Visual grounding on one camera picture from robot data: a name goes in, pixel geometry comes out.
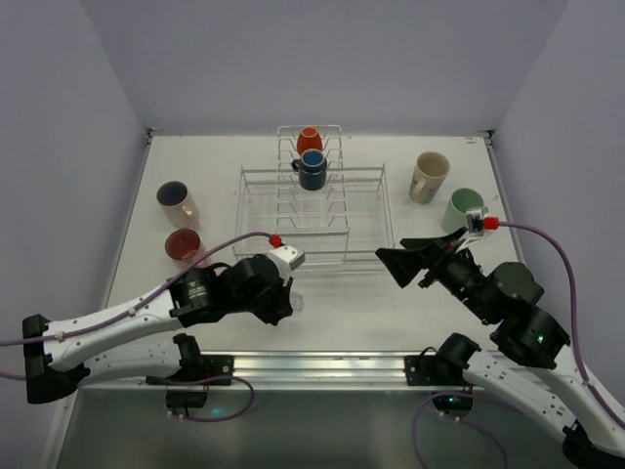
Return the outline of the green plastic cup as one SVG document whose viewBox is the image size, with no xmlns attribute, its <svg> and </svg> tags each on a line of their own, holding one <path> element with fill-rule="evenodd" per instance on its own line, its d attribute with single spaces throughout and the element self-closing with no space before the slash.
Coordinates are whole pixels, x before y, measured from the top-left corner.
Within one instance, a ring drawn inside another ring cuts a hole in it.
<svg viewBox="0 0 625 469">
<path fill-rule="evenodd" d="M 461 228 L 466 228 L 466 212 L 482 206 L 484 206 L 484 201 L 478 192 L 468 188 L 456 190 L 448 200 L 440 224 L 441 228 L 448 235 Z"/>
</svg>

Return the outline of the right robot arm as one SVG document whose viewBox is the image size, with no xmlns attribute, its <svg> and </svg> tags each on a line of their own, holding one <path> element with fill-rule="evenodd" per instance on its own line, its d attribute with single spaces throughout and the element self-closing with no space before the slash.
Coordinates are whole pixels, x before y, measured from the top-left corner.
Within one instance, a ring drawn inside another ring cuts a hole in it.
<svg viewBox="0 0 625 469">
<path fill-rule="evenodd" d="M 544 294 L 521 262 L 485 275 L 467 245 L 502 227 L 487 217 L 472 229 L 430 238 L 405 238 L 399 248 L 379 248 L 377 258 L 400 287 L 418 274 L 419 285 L 439 283 L 483 324 L 505 358 L 536 382 L 506 367 L 475 341 L 451 334 L 434 355 L 405 359 L 406 375 L 421 374 L 447 386 L 477 385 L 522 412 L 561 443 L 578 468 L 624 465 L 624 407 L 583 363 L 572 331 L 539 307 Z"/>
</svg>

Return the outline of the cream coral pattern mug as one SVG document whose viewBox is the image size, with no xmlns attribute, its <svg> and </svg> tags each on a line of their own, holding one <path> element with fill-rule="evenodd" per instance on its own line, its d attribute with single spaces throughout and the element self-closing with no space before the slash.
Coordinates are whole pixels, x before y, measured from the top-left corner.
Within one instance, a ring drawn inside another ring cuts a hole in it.
<svg viewBox="0 0 625 469">
<path fill-rule="evenodd" d="M 432 202 L 450 172 L 448 158 L 436 151 L 421 153 L 413 170 L 409 189 L 410 198 L 419 204 Z"/>
</svg>

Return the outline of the clear glass tumbler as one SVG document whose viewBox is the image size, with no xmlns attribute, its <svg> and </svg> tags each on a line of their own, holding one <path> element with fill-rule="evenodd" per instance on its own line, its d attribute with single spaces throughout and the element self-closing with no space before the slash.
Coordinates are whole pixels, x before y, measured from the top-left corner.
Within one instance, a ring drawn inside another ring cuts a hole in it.
<svg viewBox="0 0 625 469">
<path fill-rule="evenodd" d="M 289 303 L 293 313 L 300 313 L 304 310 L 304 297 L 297 291 L 291 291 L 289 294 Z"/>
</svg>

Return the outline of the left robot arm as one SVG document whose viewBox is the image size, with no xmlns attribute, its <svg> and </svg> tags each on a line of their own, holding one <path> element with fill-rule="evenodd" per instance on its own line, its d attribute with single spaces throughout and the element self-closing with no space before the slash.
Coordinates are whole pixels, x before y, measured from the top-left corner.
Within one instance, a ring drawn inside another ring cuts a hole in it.
<svg viewBox="0 0 625 469">
<path fill-rule="evenodd" d="M 195 348 L 183 336 L 150 350 L 131 344 L 238 313 L 276 325 L 293 313 L 292 273 L 301 263 L 301 253 L 286 246 L 229 267 L 192 268 L 139 298 L 74 320 L 30 316 L 21 323 L 26 399 L 47 404 L 81 385 L 137 374 L 172 376 L 185 365 L 197 366 Z"/>
</svg>

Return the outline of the pale pink glossy mug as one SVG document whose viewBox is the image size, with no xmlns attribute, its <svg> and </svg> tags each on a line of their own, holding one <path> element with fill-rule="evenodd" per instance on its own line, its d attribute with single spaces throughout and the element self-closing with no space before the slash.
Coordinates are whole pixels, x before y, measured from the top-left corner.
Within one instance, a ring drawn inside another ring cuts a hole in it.
<svg viewBox="0 0 625 469">
<path fill-rule="evenodd" d="M 184 183 L 163 184 L 156 192 L 156 200 L 174 228 L 196 230 L 200 227 L 199 211 Z"/>
</svg>

